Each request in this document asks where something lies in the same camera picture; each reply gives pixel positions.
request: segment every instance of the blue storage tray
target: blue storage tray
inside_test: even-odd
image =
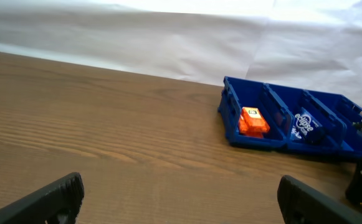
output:
[[[346,125],[341,119],[337,118],[334,112],[306,90],[273,84],[269,84],[269,87],[278,94],[293,115],[303,107],[326,130],[326,136],[320,141],[320,144],[315,145],[307,144],[304,140],[293,140],[290,135],[287,139],[287,151],[301,154],[333,155],[340,150],[346,133]]]
[[[224,83],[218,110],[222,115],[225,136],[230,144],[261,149],[285,147],[292,124],[292,114],[268,84],[231,77],[225,77]],[[270,131],[264,134],[263,139],[239,134],[238,122],[244,106],[258,108],[268,122]]]
[[[352,123],[362,120],[362,108],[343,95],[319,91],[310,91],[310,93],[346,124],[346,136],[338,156],[349,160],[362,158],[362,133],[358,134],[356,128],[352,126]]]
[[[336,156],[348,161],[362,157],[362,136],[352,127],[352,122],[362,120],[362,108],[344,96],[231,77],[225,77],[224,84],[218,110],[226,138],[233,146]],[[258,108],[267,120],[270,132],[263,139],[239,134],[238,121],[244,106]],[[319,145],[290,138],[294,112],[301,106],[326,129],[327,135]]]

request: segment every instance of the white backdrop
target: white backdrop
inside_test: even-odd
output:
[[[227,75],[362,106],[362,0],[0,0],[0,51],[213,85]]]

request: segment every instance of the orange object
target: orange object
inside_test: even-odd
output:
[[[245,123],[243,116],[241,116],[239,119],[239,133],[249,137],[264,138],[264,136],[260,132],[248,131],[247,124]]]
[[[242,108],[241,116],[244,118],[244,122],[247,125],[247,132],[253,133],[268,133],[269,125],[264,117],[261,115],[258,108]]]

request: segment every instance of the wood grain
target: wood grain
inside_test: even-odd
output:
[[[230,147],[220,99],[219,86],[0,53],[0,207],[73,171],[79,223],[283,223],[284,174],[343,197],[351,164]]]

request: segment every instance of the white sheet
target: white sheet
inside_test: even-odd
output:
[[[0,51],[214,85],[248,78],[362,105],[359,0],[0,0]]]

